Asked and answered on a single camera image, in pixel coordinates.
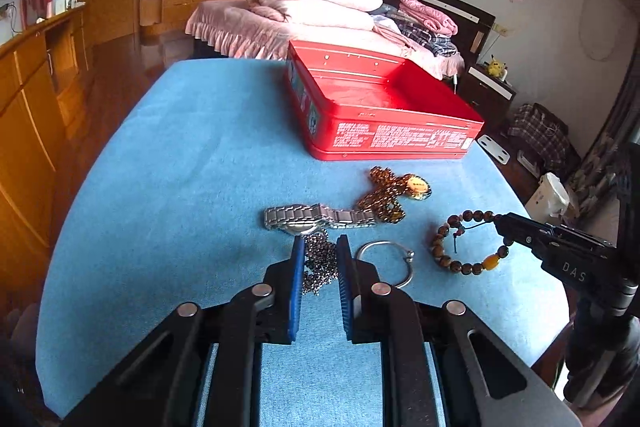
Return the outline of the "bed with pink cover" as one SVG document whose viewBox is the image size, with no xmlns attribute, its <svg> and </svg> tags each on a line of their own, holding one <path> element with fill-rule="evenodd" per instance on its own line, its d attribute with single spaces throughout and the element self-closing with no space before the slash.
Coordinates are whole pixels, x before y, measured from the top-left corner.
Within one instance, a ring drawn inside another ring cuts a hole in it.
<svg viewBox="0 0 640 427">
<path fill-rule="evenodd" d="M 383 1 L 393 6 L 399 3 Z M 186 34 L 201 46 L 201 56 L 217 52 L 232 58 L 283 61 L 288 43 L 304 40 L 405 57 L 437 79 L 460 74 L 474 64 L 494 26 L 495 15 L 462 0 L 418 1 L 449 15 L 458 25 L 458 33 L 452 37 L 457 55 L 436 56 L 414 44 L 388 40 L 375 31 L 275 22 L 250 11 L 244 0 L 201 2 L 186 22 Z"/>
</svg>

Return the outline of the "white appliance on floor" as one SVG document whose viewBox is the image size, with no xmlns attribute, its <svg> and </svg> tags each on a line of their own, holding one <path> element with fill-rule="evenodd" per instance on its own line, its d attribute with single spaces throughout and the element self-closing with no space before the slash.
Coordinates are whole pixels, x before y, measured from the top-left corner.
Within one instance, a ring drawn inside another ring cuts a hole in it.
<svg viewBox="0 0 640 427">
<path fill-rule="evenodd" d="M 570 205 L 570 195 L 558 176 L 545 173 L 539 180 L 537 190 L 526 202 L 529 218 L 540 223 L 557 225 Z"/>
</svg>

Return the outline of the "thin silver bangle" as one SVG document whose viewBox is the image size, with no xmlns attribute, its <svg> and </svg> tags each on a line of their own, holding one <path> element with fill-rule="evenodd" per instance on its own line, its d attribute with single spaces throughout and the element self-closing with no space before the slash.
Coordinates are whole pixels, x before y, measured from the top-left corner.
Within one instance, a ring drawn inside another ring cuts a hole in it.
<svg viewBox="0 0 640 427">
<path fill-rule="evenodd" d="M 365 243 L 356 252 L 358 260 L 372 263 L 378 275 L 397 288 L 405 288 L 412 282 L 414 257 L 416 254 L 409 247 L 385 239 Z"/>
</svg>

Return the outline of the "white bathroom scale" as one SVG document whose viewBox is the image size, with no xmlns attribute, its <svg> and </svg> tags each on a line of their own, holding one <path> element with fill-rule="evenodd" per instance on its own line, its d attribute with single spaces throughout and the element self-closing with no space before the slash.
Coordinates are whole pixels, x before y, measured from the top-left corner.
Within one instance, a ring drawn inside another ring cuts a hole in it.
<svg viewBox="0 0 640 427">
<path fill-rule="evenodd" d="M 511 156 L 509 152 L 502 147 L 496 140 L 492 139 L 490 135 L 483 134 L 476 139 L 476 142 L 480 144 L 480 147 L 494 158 L 500 165 L 508 165 Z"/>
</svg>

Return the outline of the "folded clothes pile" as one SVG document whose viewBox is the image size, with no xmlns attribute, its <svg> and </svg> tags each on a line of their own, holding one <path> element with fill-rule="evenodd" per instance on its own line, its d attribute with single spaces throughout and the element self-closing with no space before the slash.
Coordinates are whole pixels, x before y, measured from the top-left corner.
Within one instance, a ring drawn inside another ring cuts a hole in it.
<svg viewBox="0 0 640 427">
<path fill-rule="evenodd" d="M 393 20 L 401 35 L 420 44 L 436 56 L 459 53 L 452 42 L 458 25 L 449 15 L 418 0 L 400 0 L 398 8 L 389 8 L 385 16 Z"/>
</svg>

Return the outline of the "plaid bag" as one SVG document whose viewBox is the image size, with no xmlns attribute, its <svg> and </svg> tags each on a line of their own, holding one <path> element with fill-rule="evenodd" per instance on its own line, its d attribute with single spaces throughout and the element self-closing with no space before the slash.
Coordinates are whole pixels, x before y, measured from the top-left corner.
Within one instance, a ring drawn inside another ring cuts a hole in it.
<svg viewBox="0 0 640 427">
<path fill-rule="evenodd" d="M 514 112 L 508 135 L 518 148 L 536 155 L 544 172 L 552 172 L 561 180 L 566 180 L 580 163 L 567 124 L 538 103 L 525 103 Z"/>
</svg>

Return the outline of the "red metal tin box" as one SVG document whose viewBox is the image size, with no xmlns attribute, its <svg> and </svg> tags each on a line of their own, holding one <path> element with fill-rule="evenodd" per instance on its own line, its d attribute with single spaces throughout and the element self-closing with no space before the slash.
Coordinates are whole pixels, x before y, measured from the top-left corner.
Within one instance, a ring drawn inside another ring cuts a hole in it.
<svg viewBox="0 0 640 427">
<path fill-rule="evenodd" d="M 286 66 L 306 149 L 320 160 L 458 159 L 485 124 L 408 58 L 292 40 Z"/>
</svg>

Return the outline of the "yellow plush toy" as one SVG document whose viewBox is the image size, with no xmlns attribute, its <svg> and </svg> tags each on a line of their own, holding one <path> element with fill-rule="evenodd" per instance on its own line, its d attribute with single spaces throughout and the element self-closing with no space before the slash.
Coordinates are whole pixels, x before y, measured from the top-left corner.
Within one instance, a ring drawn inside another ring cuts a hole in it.
<svg viewBox="0 0 640 427">
<path fill-rule="evenodd" d="M 498 61 L 494 56 L 490 58 L 487 66 L 487 74 L 494 79 L 499 81 L 506 80 L 506 76 L 508 75 L 508 66 L 506 63 Z"/>
</svg>

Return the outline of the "black bedside table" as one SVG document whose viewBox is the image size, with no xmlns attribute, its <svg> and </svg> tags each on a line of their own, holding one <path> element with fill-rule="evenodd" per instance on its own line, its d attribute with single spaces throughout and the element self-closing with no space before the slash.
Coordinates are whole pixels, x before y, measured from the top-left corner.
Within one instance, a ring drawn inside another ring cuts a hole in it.
<svg viewBox="0 0 640 427">
<path fill-rule="evenodd" d="M 480 65 L 469 66 L 460 76 L 457 92 L 484 120 L 484 131 L 498 127 L 508 116 L 516 92 L 490 77 Z"/>
</svg>

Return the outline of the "silver metal wristwatch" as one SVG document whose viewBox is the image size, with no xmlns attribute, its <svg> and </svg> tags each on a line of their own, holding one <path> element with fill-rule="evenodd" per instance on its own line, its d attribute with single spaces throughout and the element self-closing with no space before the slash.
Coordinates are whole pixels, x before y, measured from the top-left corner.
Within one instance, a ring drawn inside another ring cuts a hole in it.
<svg viewBox="0 0 640 427">
<path fill-rule="evenodd" d="M 290 235 L 306 235 L 323 229 L 369 228 L 376 225 L 371 210 L 333 209 L 327 205 L 288 205 L 269 207 L 264 211 L 267 230 Z"/>
</svg>

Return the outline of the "wooden sideboard cabinet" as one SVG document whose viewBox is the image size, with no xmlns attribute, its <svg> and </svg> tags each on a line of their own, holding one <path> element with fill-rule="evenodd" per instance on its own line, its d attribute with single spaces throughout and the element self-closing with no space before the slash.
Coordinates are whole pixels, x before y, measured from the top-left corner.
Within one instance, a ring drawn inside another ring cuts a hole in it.
<svg viewBox="0 0 640 427">
<path fill-rule="evenodd" d="M 2 313 L 34 301 L 46 276 L 58 154 L 74 118 L 62 96 L 88 67 L 82 6 L 1 46 Z"/>
</svg>

